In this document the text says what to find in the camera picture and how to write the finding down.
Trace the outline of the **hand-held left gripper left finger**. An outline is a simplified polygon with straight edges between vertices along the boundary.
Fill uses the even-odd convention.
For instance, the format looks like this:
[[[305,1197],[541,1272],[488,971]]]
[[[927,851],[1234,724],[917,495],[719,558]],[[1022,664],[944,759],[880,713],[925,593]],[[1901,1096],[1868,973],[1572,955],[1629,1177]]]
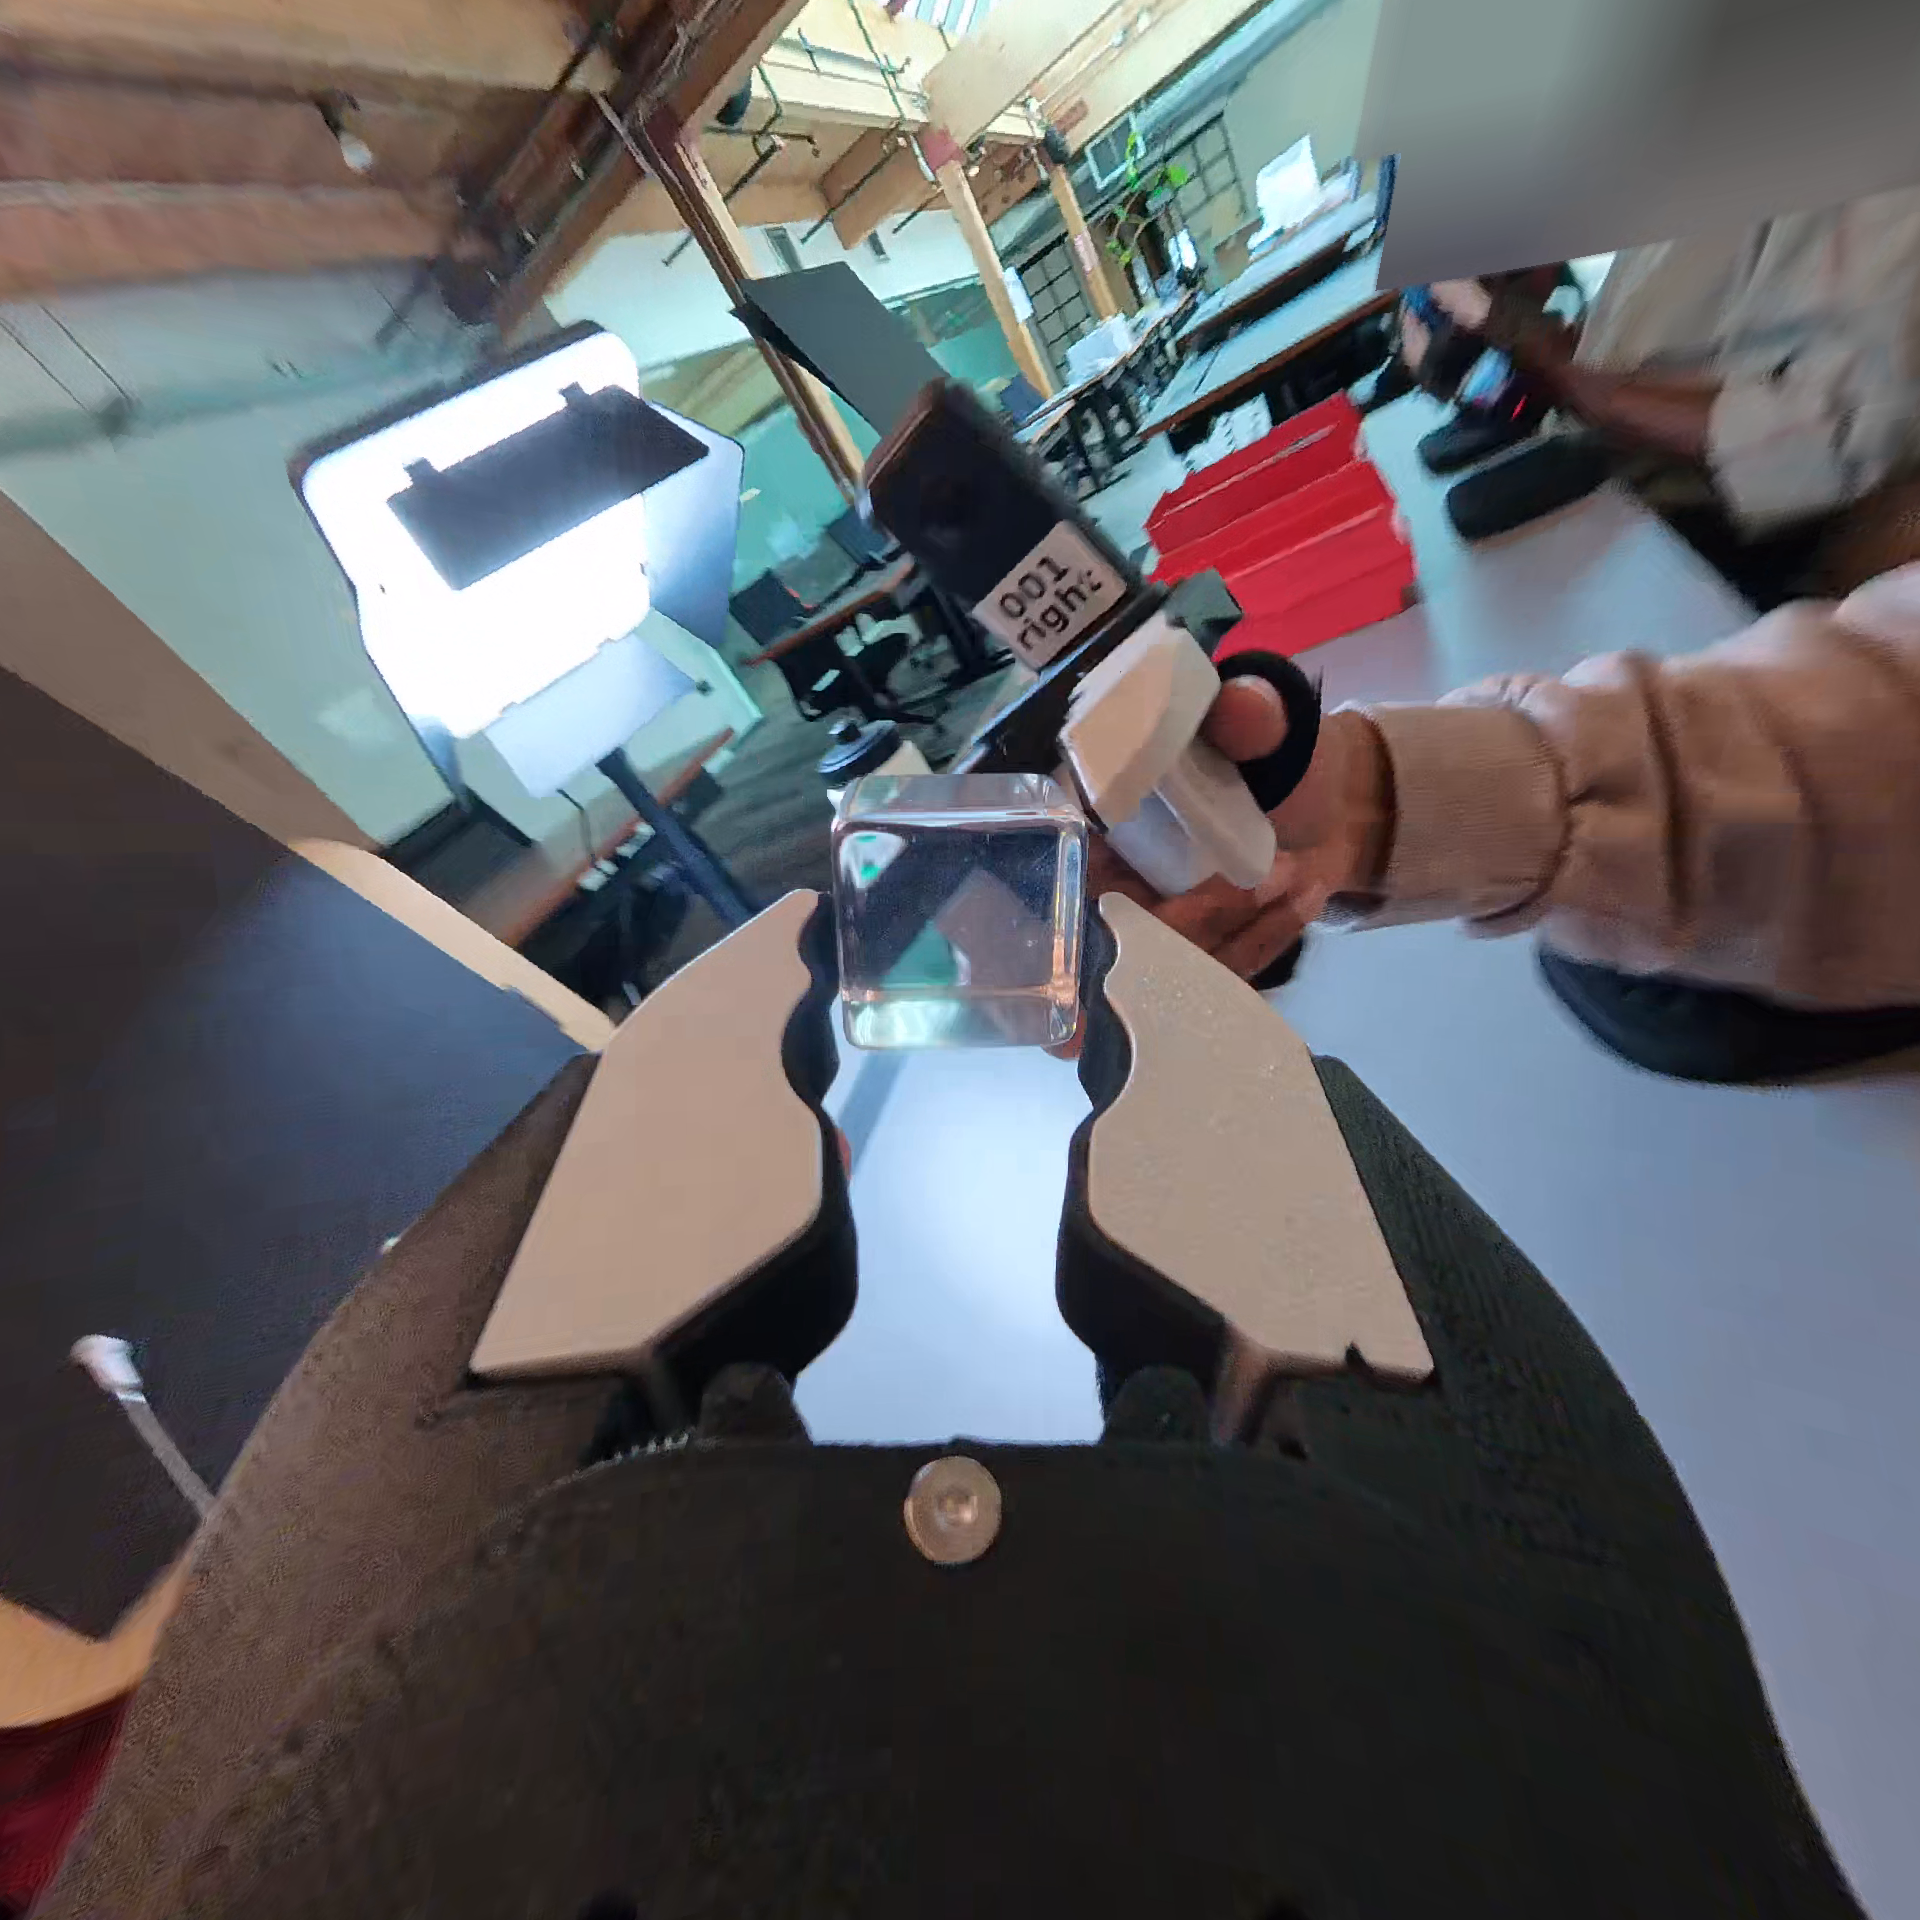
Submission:
[[[857,1293],[825,1098],[832,904],[794,891],[676,973],[598,1054],[469,1357],[476,1380],[798,1378]]]

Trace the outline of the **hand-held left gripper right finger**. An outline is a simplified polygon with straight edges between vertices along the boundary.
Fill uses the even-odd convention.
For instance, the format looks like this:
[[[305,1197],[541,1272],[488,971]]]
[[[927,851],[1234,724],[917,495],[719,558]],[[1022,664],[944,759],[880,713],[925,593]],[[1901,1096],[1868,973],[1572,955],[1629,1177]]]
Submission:
[[[1142,1373],[1256,1433],[1296,1383],[1420,1390],[1435,1362],[1307,1045],[1140,902],[1086,933],[1054,1293],[1103,1403]]]

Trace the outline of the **clear acrylic cube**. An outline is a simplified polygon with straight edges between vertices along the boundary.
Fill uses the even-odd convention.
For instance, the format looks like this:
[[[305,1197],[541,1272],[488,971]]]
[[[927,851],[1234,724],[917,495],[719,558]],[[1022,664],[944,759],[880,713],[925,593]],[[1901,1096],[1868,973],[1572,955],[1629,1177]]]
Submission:
[[[1057,1050],[1080,1029],[1089,828],[1033,775],[853,780],[829,828],[842,1033]]]

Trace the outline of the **person's right forearm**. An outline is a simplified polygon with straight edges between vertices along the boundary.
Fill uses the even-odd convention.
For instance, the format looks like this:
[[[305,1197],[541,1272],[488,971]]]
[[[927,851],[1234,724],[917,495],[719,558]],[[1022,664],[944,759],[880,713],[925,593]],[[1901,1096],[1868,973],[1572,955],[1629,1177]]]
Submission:
[[[1381,925],[1538,930],[1570,958],[1816,1011],[1918,1000],[1918,568],[1699,652],[1615,652],[1360,711]]]

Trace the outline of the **person's right hand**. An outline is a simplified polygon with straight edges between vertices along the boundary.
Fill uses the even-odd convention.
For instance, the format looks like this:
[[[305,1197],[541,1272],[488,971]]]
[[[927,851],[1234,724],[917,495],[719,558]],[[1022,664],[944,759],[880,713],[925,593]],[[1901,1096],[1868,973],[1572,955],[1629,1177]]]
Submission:
[[[1183,893],[1161,895],[1098,839],[1088,854],[1088,896],[1136,902],[1235,978],[1256,985],[1284,973],[1331,901],[1367,895],[1380,877],[1394,826],[1394,783],[1375,726],[1355,711],[1325,715],[1305,778],[1268,821],[1276,853],[1256,887],[1205,877]]]

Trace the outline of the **black board panel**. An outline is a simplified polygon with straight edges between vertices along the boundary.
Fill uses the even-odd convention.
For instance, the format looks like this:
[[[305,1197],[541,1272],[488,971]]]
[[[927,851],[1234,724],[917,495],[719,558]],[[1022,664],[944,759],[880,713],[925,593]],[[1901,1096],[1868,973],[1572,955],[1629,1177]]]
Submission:
[[[924,388],[947,383],[909,324],[843,263],[748,279],[732,310],[756,342],[817,379],[878,437]]]

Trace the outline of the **black office chair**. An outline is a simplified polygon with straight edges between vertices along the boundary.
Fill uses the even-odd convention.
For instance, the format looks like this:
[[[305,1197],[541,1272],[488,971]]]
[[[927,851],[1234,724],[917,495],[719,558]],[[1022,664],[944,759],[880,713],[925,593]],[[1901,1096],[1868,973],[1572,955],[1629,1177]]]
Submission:
[[[806,722],[819,724],[843,715],[857,715],[866,722],[905,720],[903,704],[887,687],[902,652],[883,651],[880,664],[867,668],[861,655],[843,643],[861,614],[900,612],[898,597],[905,580],[908,566],[895,564],[811,608],[776,574],[763,574],[729,601],[732,620],[756,643],[742,667],[774,667],[791,709]]]

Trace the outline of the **red plastic bin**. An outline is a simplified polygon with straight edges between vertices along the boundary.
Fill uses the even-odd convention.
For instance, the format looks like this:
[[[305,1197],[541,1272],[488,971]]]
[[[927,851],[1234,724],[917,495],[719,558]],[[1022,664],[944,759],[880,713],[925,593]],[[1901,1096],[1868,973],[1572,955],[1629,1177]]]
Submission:
[[[1281,421],[1259,439],[1196,466],[1158,498],[1146,517],[1146,532],[1154,547],[1169,549],[1180,529],[1199,527],[1211,514],[1211,509],[1199,507],[1211,495],[1248,483],[1250,498],[1261,503],[1325,479],[1360,460],[1364,453],[1360,410],[1350,397],[1334,394]]]
[[[1381,507],[1278,543],[1197,543],[1165,564],[1171,580],[1214,574],[1238,619],[1203,641],[1211,661],[1239,655],[1298,659],[1406,612],[1418,566],[1398,509]]]
[[[1148,576],[1159,585],[1202,572],[1232,580],[1367,517],[1394,513],[1394,495],[1364,456],[1313,473],[1298,460],[1271,460],[1178,501],[1158,520]]]

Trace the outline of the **black light stand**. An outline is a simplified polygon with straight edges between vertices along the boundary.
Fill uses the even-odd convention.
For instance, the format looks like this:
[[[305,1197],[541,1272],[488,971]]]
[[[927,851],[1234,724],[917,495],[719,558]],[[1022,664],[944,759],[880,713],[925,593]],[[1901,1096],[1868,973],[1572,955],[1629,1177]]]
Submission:
[[[708,778],[709,751],[696,753],[653,784],[623,746],[594,763],[594,771],[633,811],[667,869],[719,923],[726,933],[749,925],[759,912],[751,893],[678,811],[685,792]]]

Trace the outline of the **long dark table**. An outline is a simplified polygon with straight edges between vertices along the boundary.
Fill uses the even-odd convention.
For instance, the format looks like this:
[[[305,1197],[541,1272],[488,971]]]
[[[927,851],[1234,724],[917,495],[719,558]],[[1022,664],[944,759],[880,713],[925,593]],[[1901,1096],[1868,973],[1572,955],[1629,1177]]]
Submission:
[[[1389,359],[1399,295],[1380,252],[1355,258],[1281,307],[1191,348],[1144,412],[1138,434],[1183,455],[1214,423],[1261,402],[1276,423],[1343,393]]]

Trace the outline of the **green potted plant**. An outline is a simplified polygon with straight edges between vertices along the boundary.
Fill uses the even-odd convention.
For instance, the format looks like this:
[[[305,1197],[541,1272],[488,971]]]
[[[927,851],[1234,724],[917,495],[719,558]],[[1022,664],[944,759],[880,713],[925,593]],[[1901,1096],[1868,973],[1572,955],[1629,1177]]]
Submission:
[[[1180,192],[1188,172],[1176,161],[1152,156],[1140,133],[1126,139],[1102,245],[1121,280],[1148,302],[1183,273]]]

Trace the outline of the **black board on table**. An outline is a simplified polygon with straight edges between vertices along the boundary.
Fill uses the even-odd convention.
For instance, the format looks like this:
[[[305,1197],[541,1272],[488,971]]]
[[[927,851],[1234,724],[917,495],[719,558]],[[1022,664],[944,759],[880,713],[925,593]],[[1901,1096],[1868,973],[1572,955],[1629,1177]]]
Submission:
[[[104,1639],[382,1246],[581,1054],[305,857],[4,675],[4,1599]]]

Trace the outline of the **lit softbox light panel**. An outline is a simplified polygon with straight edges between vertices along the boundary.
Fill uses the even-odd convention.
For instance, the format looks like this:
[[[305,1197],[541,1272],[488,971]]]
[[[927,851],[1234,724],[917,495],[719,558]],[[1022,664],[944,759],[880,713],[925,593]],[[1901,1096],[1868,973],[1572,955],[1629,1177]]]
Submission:
[[[619,757],[718,651],[743,449],[642,393],[635,357],[577,322],[289,458],[361,648],[445,787],[486,745],[549,798]]]

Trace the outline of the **black shoe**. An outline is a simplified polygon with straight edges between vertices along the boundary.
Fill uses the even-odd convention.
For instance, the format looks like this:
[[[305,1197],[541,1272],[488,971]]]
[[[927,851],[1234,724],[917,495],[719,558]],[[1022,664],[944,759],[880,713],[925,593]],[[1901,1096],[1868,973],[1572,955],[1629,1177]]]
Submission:
[[[1539,434],[1458,479],[1445,493],[1445,517],[1459,540],[1488,543],[1589,498],[1614,469],[1615,450],[1601,437]]]
[[[1435,479],[1478,469],[1522,445],[1534,426],[1526,407],[1463,405],[1415,443],[1420,466]]]

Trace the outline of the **wooden post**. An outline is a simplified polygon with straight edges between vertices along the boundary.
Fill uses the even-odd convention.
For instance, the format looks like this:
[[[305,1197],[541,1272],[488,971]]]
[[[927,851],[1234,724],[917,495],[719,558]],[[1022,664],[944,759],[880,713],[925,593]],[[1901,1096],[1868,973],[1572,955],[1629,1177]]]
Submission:
[[[1004,264],[996,252],[996,243],[983,220],[981,209],[967,176],[967,154],[949,137],[945,129],[925,127],[917,137],[917,151],[936,183],[947,213],[959,230],[972,264],[977,273],[981,292],[994,312],[997,330],[1014,361],[1019,379],[1043,401],[1052,399],[1054,387],[1040,347],[1022,319],[1022,310],[1009,292]]]

